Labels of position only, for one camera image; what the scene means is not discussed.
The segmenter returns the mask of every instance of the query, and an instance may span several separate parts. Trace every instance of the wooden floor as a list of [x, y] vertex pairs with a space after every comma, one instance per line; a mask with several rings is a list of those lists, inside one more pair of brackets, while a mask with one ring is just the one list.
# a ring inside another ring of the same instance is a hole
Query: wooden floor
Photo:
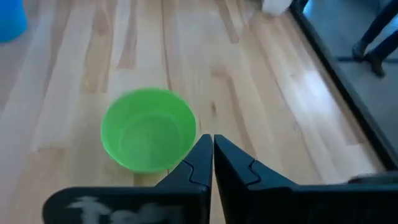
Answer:
[[[167, 175], [133, 174], [101, 145], [110, 102], [145, 86], [176, 91], [198, 133], [225, 135], [299, 184], [383, 170], [292, 16], [265, 16], [259, 2], [26, 0], [29, 30], [0, 45], [7, 223], [40, 223], [43, 202], [65, 187]], [[213, 184], [211, 222], [223, 223]]]

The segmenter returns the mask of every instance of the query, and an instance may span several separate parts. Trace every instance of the blue object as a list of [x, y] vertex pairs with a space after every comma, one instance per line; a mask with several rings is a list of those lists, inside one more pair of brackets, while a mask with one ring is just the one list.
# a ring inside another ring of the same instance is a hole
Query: blue object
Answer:
[[22, 0], [0, 0], [0, 42], [15, 39], [27, 29]]

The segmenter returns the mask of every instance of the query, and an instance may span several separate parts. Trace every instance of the black shoe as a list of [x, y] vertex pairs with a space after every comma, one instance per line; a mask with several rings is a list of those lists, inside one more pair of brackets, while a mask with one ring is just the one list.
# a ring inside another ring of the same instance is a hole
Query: black shoe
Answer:
[[371, 52], [366, 54], [364, 59], [371, 64], [372, 72], [375, 73], [379, 78], [383, 78], [386, 76], [383, 67], [381, 66], [382, 63], [381, 59], [372, 55]]
[[354, 44], [354, 46], [353, 46], [353, 57], [354, 57], [355, 60], [358, 60], [358, 61], [363, 61], [364, 60], [363, 57], [364, 57], [365, 50], [366, 50], [367, 46], [368, 46], [368, 44], [365, 43], [365, 41], [363, 41], [363, 40], [360, 40], [360, 41], [358, 41], [357, 43]]

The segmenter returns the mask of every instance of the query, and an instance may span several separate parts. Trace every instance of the person's leg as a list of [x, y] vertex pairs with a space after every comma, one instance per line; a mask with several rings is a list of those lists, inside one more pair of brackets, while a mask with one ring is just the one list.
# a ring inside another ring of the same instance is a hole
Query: person's leg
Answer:
[[388, 55], [390, 55], [398, 47], [398, 30], [387, 37], [375, 49], [365, 55], [365, 60], [370, 62], [372, 71], [379, 77], [384, 77], [383, 67], [381, 63]]
[[392, 0], [373, 20], [369, 29], [365, 32], [362, 38], [354, 44], [353, 57], [355, 59], [362, 59], [366, 47], [374, 41], [380, 34], [383, 28], [394, 18], [398, 13], [398, 0]]

